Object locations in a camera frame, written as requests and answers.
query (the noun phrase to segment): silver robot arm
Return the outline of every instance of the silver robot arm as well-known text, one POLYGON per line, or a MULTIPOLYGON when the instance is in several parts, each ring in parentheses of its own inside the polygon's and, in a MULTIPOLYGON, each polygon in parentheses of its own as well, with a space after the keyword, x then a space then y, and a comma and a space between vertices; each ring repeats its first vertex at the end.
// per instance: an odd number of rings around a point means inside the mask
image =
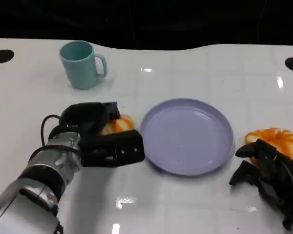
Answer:
MULTIPOLYGON (((67 132, 47 145, 78 149, 79 140, 78 133, 67 132)), ((0 234, 62 234, 58 203, 81 166, 73 152, 47 149, 35 155, 0 195, 0 234)))

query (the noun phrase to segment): mug handle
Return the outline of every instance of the mug handle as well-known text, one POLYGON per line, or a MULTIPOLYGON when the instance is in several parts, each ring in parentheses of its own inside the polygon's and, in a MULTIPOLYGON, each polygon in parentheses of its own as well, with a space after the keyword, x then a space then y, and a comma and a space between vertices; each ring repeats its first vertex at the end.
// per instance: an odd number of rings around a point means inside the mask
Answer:
POLYGON ((98 77, 100 77, 100 78, 106 77, 107 64, 106 64, 105 57, 101 54, 94 54, 94 57, 98 57, 99 59, 101 59, 102 64, 103 64, 103 74, 98 74, 98 77))

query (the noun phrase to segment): purple plate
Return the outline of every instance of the purple plate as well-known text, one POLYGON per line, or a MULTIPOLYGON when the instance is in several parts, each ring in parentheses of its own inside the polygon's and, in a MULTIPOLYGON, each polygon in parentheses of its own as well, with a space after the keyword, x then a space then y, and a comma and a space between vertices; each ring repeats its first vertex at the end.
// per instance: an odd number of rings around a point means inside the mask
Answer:
POLYGON ((184 176, 210 172, 234 151, 228 120, 214 107, 173 99, 153 107, 141 124, 146 156, 158 167, 184 176))

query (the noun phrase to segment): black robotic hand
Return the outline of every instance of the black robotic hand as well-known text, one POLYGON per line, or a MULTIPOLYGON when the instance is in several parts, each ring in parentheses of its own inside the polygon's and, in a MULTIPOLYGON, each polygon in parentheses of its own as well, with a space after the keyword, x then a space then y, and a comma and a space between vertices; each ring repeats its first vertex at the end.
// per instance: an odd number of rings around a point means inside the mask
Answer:
POLYGON ((143 140, 138 131, 100 135, 107 123, 120 117, 116 102, 74 104, 63 111, 49 140, 59 133, 78 133, 84 167, 118 167, 143 161, 143 140))
POLYGON ((255 157, 258 167, 243 161, 229 184, 244 181, 256 185, 260 195, 284 213, 283 226, 293 230, 293 160, 260 139, 241 147, 235 155, 255 157))

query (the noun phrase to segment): orange pumpkin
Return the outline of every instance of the orange pumpkin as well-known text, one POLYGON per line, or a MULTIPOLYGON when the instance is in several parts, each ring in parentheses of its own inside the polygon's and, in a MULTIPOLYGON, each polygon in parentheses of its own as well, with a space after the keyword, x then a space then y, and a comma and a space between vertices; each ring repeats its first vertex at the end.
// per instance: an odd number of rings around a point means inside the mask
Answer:
POLYGON ((112 120, 103 128, 101 135, 112 133, 120 133, 128 130, 133 130, 133 120, 128 115, 123 115, 121 118, 112 120))
MULTIPOLYGON (((245 143, 249 144, 262 139, 284 155, 293 159, 293 133, 289 130, 281 130, 279 128, 260 129, 251 132, 245 136, 245 143)), ((252 163, 257 164, 257 160, 252 157, 252 163)))

